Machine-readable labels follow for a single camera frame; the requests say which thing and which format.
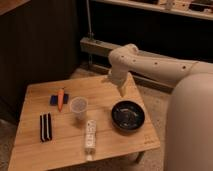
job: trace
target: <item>clear plastic cup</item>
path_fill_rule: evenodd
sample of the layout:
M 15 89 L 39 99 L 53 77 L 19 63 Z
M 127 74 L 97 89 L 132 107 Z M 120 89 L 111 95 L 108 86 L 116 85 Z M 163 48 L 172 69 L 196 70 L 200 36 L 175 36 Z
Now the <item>clear plastic cup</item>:
M 70 111 L 74 113 L 76 119 L 84 120 L 86 118 L 88 101 L 84 97 L 75 97 L 70 101 Z

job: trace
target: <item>dark wall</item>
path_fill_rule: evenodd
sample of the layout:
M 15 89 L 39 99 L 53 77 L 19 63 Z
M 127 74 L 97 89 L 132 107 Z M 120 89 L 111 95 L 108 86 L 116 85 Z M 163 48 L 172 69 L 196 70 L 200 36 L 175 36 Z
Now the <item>dark wall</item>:
M 85 7 L 79 11 L 81 36 L 85 36 Z M 213 62 L 213 21 L 98 2 L 91 3 L 91 13 L 96 39 L 135 43 L 145 51 Z
M 78 66 L 75 2 L 31 0 L 0 16 L 1 118 L 19 118 L 28 84 L 66 79 Z

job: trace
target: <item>table surface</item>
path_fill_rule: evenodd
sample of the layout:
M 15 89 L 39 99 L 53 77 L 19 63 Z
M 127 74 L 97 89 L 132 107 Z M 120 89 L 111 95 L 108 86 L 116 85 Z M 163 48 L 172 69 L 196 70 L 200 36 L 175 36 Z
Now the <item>table surface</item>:
M 41 84 L 27 88 L 9 170 L 48 170 L 86 162 L 84 150 L 85 122 L 79 123 L 63 105 L 61 112 L 57 106 L 50 106 L 50 96 L 65 87 L 69 100 L 76 96 L 88 99 L 87 119 L 97 121 L 96 152 L 94 160 L 141 152 L 160 146 L 160 141 L 151 123 L 143 99 L 131 76 L 128 75 L 126 94 L 121 97 L 116 86 L 107 76 L 70 79 Z M 119 101 L 131 100 L 145 111 L 144 125 L 133 134 L 121 134 L 111 121 L 111 109 Z M 39 116 L 51 113 L 53 140 L 40 141 Z

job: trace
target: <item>floor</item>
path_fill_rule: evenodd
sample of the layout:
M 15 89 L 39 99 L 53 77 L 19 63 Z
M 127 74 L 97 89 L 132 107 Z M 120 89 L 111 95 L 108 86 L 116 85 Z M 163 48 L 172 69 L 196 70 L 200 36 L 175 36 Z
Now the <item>floor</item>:
M 78 68 L 71 75 L 71 78 L 94 75 L 98 74 Z M 166 109 L 170 95 L 141 85 L 138 85 L 138 89 L 160 138 L 160 148 L 147 151 L 139 164 L 133 162 L 137 154 L 130 154 L 69 168 L 56 169 L 55 171 L 163 171 Z M 0 171 L 6 171 L 8 168 L 15 133 L 16 126 L 0 120 Z

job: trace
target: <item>bowl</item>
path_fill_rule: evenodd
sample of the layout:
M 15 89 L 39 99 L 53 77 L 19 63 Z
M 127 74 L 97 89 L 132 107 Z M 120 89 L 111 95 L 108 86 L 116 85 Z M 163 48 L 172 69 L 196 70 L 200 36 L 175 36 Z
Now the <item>bowl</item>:
M 115 104 L 111 116 L 115 127 L 125 132 L 135 132 L 145 120 L 143 109 L 132 101 L 120 101 Z

